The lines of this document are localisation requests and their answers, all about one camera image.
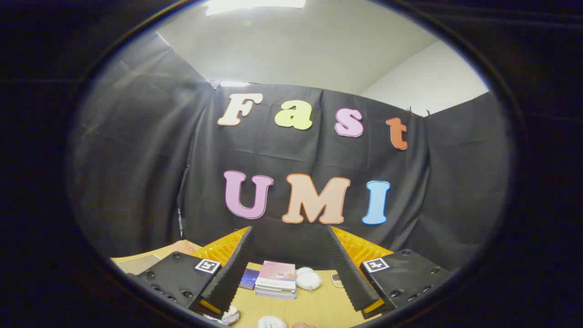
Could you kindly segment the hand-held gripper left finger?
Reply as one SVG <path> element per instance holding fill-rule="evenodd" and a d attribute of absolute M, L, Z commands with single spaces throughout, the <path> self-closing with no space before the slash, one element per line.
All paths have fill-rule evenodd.
<path fill-rule="evenodd" d="M 191 255 L 175 251 L 137 274 L 136 283 L 166 302 L 221 319 L 253 256 L 253 239 L 248 226 Z"/>

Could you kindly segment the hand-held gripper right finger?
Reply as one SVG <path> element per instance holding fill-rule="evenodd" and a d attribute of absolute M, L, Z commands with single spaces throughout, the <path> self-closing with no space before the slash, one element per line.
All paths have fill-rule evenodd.
<path fill-rule="evenodd" d="M 389 251 L 333 226 L 326 252 L 355 311 L 364 319 L 395 311 L 450 278 L 450 271 L 411 249 Z"/>

